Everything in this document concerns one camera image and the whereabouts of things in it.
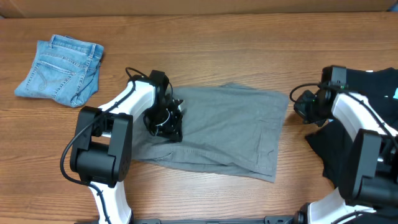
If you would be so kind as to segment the grey cotton shorts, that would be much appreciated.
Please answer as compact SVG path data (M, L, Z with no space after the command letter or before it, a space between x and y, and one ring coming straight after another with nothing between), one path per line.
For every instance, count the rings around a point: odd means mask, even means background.
M151 136L138 118L132 134L134 160L275 181L287 95L228 83L178 87L174 97L184 100L182 142Z

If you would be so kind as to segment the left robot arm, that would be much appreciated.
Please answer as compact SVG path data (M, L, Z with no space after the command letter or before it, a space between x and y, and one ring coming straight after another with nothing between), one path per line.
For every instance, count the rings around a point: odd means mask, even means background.
M183 139L183 100L173 98L164 72L137 71L117 97L98 108L85 106L75 135L64 149L60 170L70 182L89 187L99 213L98 223L133 223L133 211L124 189L132 160L134 122L144 118L151 136Z

